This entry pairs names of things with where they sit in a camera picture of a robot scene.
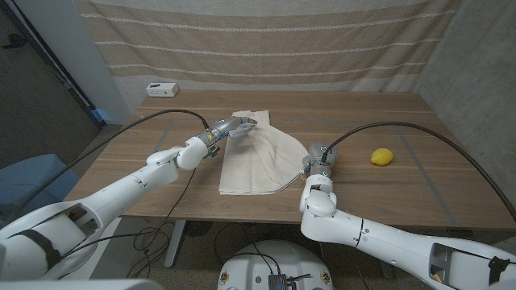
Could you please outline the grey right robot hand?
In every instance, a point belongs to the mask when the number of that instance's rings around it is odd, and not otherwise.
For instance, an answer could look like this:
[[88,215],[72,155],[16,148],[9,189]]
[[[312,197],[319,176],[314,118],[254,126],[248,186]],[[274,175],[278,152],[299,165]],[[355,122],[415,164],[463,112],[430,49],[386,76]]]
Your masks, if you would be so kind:
[[331,168],[335,164],[338,152],[336,149],[327,149],[328,145],[322,141],[313,141],[310,144],[308,155],[302,159],[306,177],[320,174],[331,176]]

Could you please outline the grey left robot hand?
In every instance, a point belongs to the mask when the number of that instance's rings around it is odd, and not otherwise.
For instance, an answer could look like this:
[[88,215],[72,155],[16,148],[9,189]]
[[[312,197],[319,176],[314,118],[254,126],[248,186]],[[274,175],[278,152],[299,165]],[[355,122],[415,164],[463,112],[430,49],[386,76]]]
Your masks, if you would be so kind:
[[226,137],[235,139],[247,134],[254,129],[257,123],[256,120],[249,117],[231,116],[218,120],[198,137],[207,147],[210,147],[220,139]]

